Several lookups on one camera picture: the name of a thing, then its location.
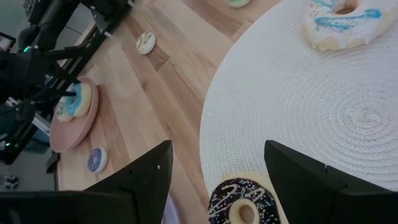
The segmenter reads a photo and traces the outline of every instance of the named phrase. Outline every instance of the chocolate donut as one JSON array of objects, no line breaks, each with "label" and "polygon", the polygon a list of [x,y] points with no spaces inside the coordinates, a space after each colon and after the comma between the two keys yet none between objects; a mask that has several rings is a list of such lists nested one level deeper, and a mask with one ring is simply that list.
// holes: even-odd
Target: chocolate donut
[{"label": "chocolate donut", "polygon": [[208,207],[211,224],[244,223],[239,210],[250,206],[254,212],[253,224],[279,224],[274,197],[255,181],[233,178],[224,181],[213,191]]}]

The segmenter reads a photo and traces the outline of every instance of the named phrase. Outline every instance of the blue frosted donut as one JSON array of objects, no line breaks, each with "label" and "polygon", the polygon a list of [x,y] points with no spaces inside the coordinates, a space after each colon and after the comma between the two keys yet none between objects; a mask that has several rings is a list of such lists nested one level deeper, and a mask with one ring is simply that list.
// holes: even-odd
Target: blue frosted donut
[{"label": "blue frosted donut", "polygon": [[95,148],[88,157],[87,168],[91,172],[101,172],[108,161],[108,153],[103,148]]},{"label": "blue frosted donut", "polygon": [[320,50],[347,49],[368,44],[397,14],[397,1],[311,0],[304,16],[304,34]]},{"label": "blue frosted donut", "polygon": [[87,83],[73,84],[68,91],[76,93],[76,96],[66,96],[65,105],[67,113],[71,116],[80,117],[85,115],[91,105],[91,87]]}]

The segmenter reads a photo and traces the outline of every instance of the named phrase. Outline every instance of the chocolate glaze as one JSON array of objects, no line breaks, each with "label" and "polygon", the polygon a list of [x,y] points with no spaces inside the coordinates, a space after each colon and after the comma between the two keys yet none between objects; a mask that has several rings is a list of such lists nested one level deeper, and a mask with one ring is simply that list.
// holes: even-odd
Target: chocolate glaze
[{"label": "chocolate glaze", "polygon": [[242,198],[249,199],[256,205],[260,224],[280,223],[276,202],[271,193],[257,182],[241,178],[226,180],[213,191],[208,207],[210,223],[229,223],[231,205]]}]

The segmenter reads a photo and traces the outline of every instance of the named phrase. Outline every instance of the blue icing drizzle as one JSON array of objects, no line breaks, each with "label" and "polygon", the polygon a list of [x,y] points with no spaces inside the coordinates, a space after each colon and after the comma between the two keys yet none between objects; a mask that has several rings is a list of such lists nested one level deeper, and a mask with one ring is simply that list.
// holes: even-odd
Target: blue icing drizzle
[{"label": "blue icing drizzle", "polygon": [[79,107],[81,101],[82,101],[82,95],[81,95],[81,85],[80,84],[74,84],[72,87],[72,92],[76,93],[76,96],[68,96],[65,99],[65,104],[67,106],[67,112],[69,115],[73,116]]},{"label": "blue icing drizzle", "polygon": [[333,6],[331,4],[327,4],[321,0],[312,0],[312,2],[317,3],[317,4],[321,4],[322,6],[326,6],[326,7],[330,7],[333,8]]},{"label": "blue icing drizzle", "polygon": [[319,17],[315,19],[315,23],[318,26],[329,27],[336,29],[340,32],[346,31],[354,27],[358,19],[379,19],[382,13],[377,9],[365,10],[365,14],[361,16],[351,16],[351,17]]}]

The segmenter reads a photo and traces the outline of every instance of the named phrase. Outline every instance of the white icing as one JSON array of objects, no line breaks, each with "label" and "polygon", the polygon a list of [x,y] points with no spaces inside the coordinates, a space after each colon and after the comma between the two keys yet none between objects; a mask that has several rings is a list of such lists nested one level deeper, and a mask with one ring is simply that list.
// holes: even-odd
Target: white icing
[{"label": "white icing", "polygon": [[249,197],[250,195],[255,195],[256,193],[259,193],[259,194],[257,195],[256,198],[254,198],[252,200],[252,202],[257,202],[257,200],[259,200],[266,193],[266,190],[262,189],[262,188],[259,188],[259,189],[253,190],[252,192],[247,193],[244,196],[245,197]]},{"label": "white icing", "polygon": [[211,207],[211,208],[209,209],[209,217],[215,216],[216,214],[222,212],[223,210],[226,210],[227,208],[229,208],[229,207],[232,205],[232,204],[229,204],[228,206],[226,206],[226,207],[224,207],[224,208],[218,210],[217,212],[214,212],[215,209],[216,209],[221,203],[223,203],[226,199],[228,199],[229,196],[231,196],[232,194],[235,194],[236,189],[238,189],[238,185],[237,185],[237,184],[227,185],[227,186],[223,187],[222,190],[225,190],[225,189],[228,189],[228,188],[232,188],[232,190],[231,190],[230,192],[228,192],[228,194],[227,194],[223,199],[221,199],[217,204],[215,204],[213,207]]},{"label": "white icing", "polygon": [[[345,48],[354,39],[365,39],[365,44],[374,37],[377,25],[381,17],[361,17],[366,10],[375,9],[381,16],[397,7],[397,0],[358,0],[356,9],[348,14],[339,15],[334,11],[344,8],[346,0],[312,0],[304,17],[304,24],[307,26],[309,38],[313,44],[319,44],[327,37],[335,38],[341,48]],[[328,26],[320,26],[315,21],[318,18],[330,17],[339,24],[347,24],[351,27],[345,30],[334,29]]]}]

